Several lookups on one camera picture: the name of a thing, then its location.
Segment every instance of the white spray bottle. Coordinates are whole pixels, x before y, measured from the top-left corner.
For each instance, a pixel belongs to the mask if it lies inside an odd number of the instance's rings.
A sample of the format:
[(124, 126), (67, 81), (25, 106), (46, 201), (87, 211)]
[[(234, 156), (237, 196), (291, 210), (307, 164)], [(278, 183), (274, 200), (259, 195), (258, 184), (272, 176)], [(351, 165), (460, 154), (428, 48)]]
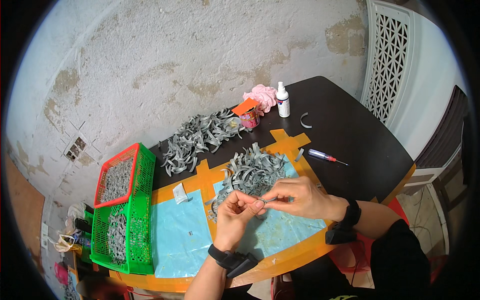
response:
[(283, 82), (278, 83), (278, 92), (276, 94), (278, 100), (278, 114), (282, 118), (286, 118), (290, 115), (290, 99), (288, 98), (288, 92), (283, 86)]

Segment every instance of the black table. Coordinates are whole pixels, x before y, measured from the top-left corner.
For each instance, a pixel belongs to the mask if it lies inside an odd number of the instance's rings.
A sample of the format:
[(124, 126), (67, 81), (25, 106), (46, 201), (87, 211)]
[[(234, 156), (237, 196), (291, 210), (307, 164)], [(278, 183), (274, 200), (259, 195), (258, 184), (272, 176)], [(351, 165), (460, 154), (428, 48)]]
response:
[[(275, 143), (272, 129), (283, 128), (289, 136), (305, 132), (312, 141), (305, 145), (304, 156), (329, 194), (370, 201), (383, 201), (409, 173), (413, 160), (393, 134), (362, 104), (328, 79), (317, 76), (286, 86), (290, 96), (288, 118), (278, 115), (277, 106), (261, 117), (260, 125), (251, 133), (242, 132), (243, 139), (223, 142), (215, 153), (199, 153), (198, 163), (207, 159), (210, 168), (224, 164), (254, 142), (262, 148)], [(311, 129), (301, 126), (300, 116)], [(348, 163), (344, 166), (311, 157), (309, 148), (325, 152)], [(163, 163), (166, 141), (150, 148), (157, 156), (153, 190), (196, 174), (183, 171), (169, 177)]]

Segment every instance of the black strap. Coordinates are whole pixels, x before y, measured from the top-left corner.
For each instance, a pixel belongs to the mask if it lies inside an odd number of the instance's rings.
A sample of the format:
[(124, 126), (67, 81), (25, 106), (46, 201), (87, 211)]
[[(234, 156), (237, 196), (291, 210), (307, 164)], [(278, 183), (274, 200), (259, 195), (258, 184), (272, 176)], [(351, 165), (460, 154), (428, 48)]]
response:
[(208, 254), (216, 260), (219, 266), (227, 270), (227, 278), (243, 274), (258, 264), (258, 260), (251, 253), (244, 255), (238, 252), (221, 252), (213, 244), (208, 248)]
[(361, 209), (355, 200), (348, 200), (349, 206), (345, 212), (343, 220), (336, 224), (336, 227), (342, 230), (351, 230), (360, 220)]
[(360, 220), (361, 209), (355, 200), (348, 200), (347, 211), (343, 220), (336, 223), (331, 230), (325, 233), (325, 243), (328, 245), (345, 244), (355, 241), (357, 234), (353, 231), (355, 226)]

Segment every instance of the white paper label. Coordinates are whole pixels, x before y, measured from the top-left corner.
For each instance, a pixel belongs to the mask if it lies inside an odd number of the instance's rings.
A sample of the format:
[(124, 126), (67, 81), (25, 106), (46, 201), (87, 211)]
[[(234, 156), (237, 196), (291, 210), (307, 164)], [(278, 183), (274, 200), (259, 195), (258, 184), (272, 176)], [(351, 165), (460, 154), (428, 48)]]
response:
[(173, 189), (173, 195), (175, 196), (175, 202), (177, 204), (180, 204), (183, 201), (188, 200), (187, 194), (185, 193), (185, 190), (183, 188), (183, 184), (181, 183)]
[(290, 115), (290, 98), (287, 98), (280, 103), (280, 100), (278, 101), (278, 114), (282, 118), (286, 118)]

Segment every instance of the person's right hand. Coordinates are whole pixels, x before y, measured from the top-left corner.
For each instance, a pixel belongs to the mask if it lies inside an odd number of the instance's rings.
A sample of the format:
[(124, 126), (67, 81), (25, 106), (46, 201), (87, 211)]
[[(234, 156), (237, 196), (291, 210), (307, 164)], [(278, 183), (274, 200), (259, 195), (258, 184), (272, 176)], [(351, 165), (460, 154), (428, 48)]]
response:
[[(293, 202), (288, 202), (289, 196), (293, 197)], [(267, 202), (264, 208), (273, 208), (310, 219), (339, 222), (343, 220), (348, 206), (347, 200), (325, 195), (305, 176), (279, 179), (273, 188), (262, 196), (263, 199), (275, 197), (277, 200)]]

